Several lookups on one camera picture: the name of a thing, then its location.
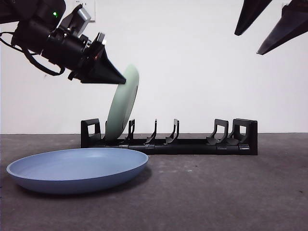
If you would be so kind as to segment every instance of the black dish rack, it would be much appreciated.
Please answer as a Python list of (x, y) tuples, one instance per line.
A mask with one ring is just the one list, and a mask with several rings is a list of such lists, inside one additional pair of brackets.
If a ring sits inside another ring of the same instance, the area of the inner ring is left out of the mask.
[[(95, 133), (89, 134), (89, 126), (95, 125)], [(216, 139), (218, 126), (224, 127), (224, 135)], [(240, 127), (246, 127), (246, 133), (240, 133)], [(146, 139), (135, 139), (135, 120), (128, 123), (128, 136), (106, 142), (102, 138), (99, 119), (81, 121), (81, 148), (125, 148), (143, 152), (147, 155), (166, 154), (210, 154), (210, 155), (257, 155), (257, 121), (234, 119), (232, 132), (228, 135), (229, 122), (215, 119), (214, 132), (204, 139), (181, 139), (180, 122), (174, 119), (173, 131), (165, 139), (158, 139), (157, 120), (153, 134)]]

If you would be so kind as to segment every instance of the concrete floor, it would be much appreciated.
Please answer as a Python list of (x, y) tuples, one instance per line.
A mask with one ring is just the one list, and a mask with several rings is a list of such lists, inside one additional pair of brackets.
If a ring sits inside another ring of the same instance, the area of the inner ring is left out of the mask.
[(136, 179), (87, 195), (29, 192), (5, 171), (79, 144), (1, 136), (2, 231), (308, 231), (308, 134), (260, 134), (259, 156), (150, 156)]

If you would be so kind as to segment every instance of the plate rim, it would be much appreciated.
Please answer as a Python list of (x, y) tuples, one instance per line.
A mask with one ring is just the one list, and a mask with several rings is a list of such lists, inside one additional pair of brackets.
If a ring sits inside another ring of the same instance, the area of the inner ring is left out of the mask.
[[(135, 153), (141, 153), (142, 155), (144, 155), (146, 157), (146, 160), (144, 162), (142, 162), (142, 164), (140, 164), (139, 166), (137, 167), (134, 167), (134, 168), (131, 168), (127, 171), (121, 171), (121, 172), (117, 172), (117, 173), (114, 173), (114, 174), (110, 174), (110, 175), (105, 175), (105, 176), (99, 176), (99, 177), (92, 177), (92, 178), (82, 178), (82, 179), (73, 179), (73, 180), (45, 180), (45, 179), (34, 179), (34, 178), (26, 178), (22, 175), (19, 175), (19, 174), (15, 174), (13, 173), (11, 170), (10, 170), (10, 167), (15, 164), (16, 162), (19, 162), (23, 159), (27, 159), (27, 158), (31, 158), (31, 157), (34, 157), (34, 156), (38, 156), (38, 155), (44, 155), (44, 154), (50, 154), (50, 153), (57, 153), (57, 152), (64, 152), (64, 151), (74, 151), (74, 150), (112, 150), (112, 149), (117, 149), (117, 150), (130, 150), (132, 152), (135, 152)], [(149, 156), (145, 153), (142, 153), (142, 152), (139, 152), (139, 151), (136, 151), (136, 150), (132, 150), (132, 149), (123, 149), (123, 148), (74, 148), (74, 149), (65, 149), (65, 150), (57, 150), (57, 151), (51, 151), (51, 152), (46, 152), (46, 153), (39, 153), (39, 154), (34, 154), (34, 155), (30, 155), (30, 156), (26, 156), (26, 157), (23, 157), (23, 158), (20, 158), (18, 160), (15, 160), (14, 162), (10, 163), (7, 167), (6, 167), (6, 171), (9, 175), (13, 176), (13, 177), (17, 177), (17, 178), (20, 178), (20, 179), (24, 179), (24, 180), (37, 180), (37, 181), (50, 181), (50, 182), (64, 182), (64, 181), (77, 181), (77, 180), (93, 180), (93, 179), (98, 179), (98, 178), (103, 178), (103, 177), (110, 177), (110, 176), (115, 176), (117, 174), (121, 174), (121, 173), (124, 173), (124, 172), (129, 172), (129, 171), (132, 171), (134, 169), (137, 169), (139, 167), (142, 167), (143, 165), (147, 164), (147, 162), (149, 161)]]

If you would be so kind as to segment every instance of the blue plate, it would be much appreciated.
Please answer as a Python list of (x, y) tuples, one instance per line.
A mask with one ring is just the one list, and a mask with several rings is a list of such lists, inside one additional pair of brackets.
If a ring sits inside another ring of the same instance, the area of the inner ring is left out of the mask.
[(48, 194), (80, 194), (112, 188), (137, 176), (144, 153), (116, 148), (63, 150), (22, 158), (7, 167), (20, 186)]

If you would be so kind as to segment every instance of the green plate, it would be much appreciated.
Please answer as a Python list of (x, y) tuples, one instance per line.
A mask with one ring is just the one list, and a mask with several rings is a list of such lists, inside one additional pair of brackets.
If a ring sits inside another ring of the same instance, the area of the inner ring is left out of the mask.
[(122, 135), (137, 96), (139, 85), (137, 68), (129, 65), (123, 76), (126, 78), (126, 83), (118, 85), (111, 103), (105, 132), (106, 141), (116, 140)]

